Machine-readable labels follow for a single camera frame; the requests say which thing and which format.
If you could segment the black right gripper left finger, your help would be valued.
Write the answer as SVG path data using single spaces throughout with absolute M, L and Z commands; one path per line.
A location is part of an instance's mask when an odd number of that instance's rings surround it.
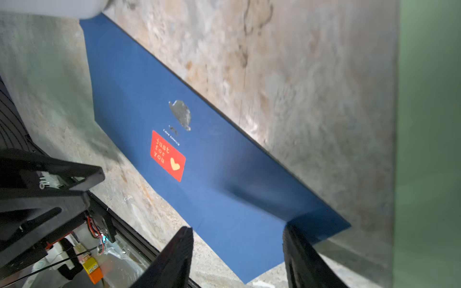
M 131 287 L 187 288 L 193 243 L 193 229 L 183 226 Z

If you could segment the dark blue envelope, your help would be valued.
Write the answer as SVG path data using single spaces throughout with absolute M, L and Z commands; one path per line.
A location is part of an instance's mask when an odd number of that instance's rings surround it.
M 94 117 L 150 186 L 248 283 L 349 223 L 107 16 L 82 20 Z

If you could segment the light green envelope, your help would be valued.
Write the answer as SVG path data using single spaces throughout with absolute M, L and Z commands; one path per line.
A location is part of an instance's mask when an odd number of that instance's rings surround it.
M 461 285 L 461 4 L 402 1 L 393 285 Z

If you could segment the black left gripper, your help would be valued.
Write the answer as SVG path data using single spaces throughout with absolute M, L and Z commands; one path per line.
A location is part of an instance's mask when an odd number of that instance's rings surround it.
M 99 166 L 16 149 L 1 151 L 1 267 L 23 268 L 86 219 Z

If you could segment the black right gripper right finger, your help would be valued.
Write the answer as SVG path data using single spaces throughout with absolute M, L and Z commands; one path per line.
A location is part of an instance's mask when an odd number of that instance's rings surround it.
M 287 224 L 283 252 L 290 288 L 347 288 L 299 229 Z

